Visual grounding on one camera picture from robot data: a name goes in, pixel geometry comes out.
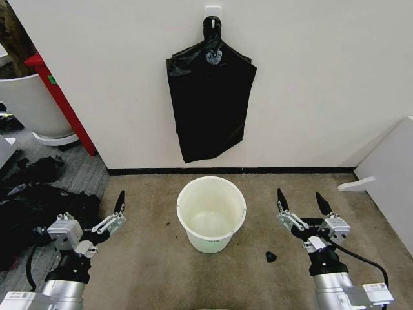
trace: carpet floor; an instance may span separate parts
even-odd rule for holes
[[[352,227],[343,245],[387,270],[396,299],[389,309],[411,308],[413,258],[368,194],[337,190],[355,180],[352,174],[221,176],[243,193],[247,217],[216,254],[194,249],[176,215],[180,190],[200,175],[111,177],[101,212],[111,213],[124,189],[126,222],[92,260],[85,309],[313,310],[310,260],[300,240],[276,218],[277,187],[291,211],[302,217],[321,216],[315,199],[319,191]],[[275,262],[267,262],[267,251],[277,255]],[[337,253],[354,284],[383,281],[376,268]]]

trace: black fabric pile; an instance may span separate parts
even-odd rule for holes
[[[23,159],[18,162],[19,170],[1,182],[0,270],[9,269],[15,256],[35,242],[36,228],[50,226],[58,214],[69,212],[83,229],[91,229],[100,222],[97,215],[100,199],[97,196],[83,192],[74,194],[44,184],[56,181],[63,165],[59,156],[41,158],[30,165]]]

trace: black cloth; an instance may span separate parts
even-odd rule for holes
[[[166,61],[185,163],[215,158],[242,141],[257,70],[250,58],[221,40],[217,17],[207,17],[203,24],[204,41]]]

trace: red post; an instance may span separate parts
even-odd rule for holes
[[[61,91],[59,85],[57,85],[53,75],[50,73],[45,62],[39,53],[33,55],[25,61],[25,65],[28,67],[34,67],[36,72],[39,74],[46,88],[55,99],[57,105],[61,109],[62,113],[65,115],[69,124],[72,126],[74,132],[79,137],[79,140],[83,144],[89,155],[93,156],[97,154],[97,150],[92,140],[89,138],[86,130],[83,128],[79,118],[77,118],[75,112],[67,101],[65,95]]]

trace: white bucket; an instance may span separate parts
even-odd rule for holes
[[[226,179],[204,176],[188,183],[176,203],[189,242],[204,253],[222,250],[244,222],[241,191]]]

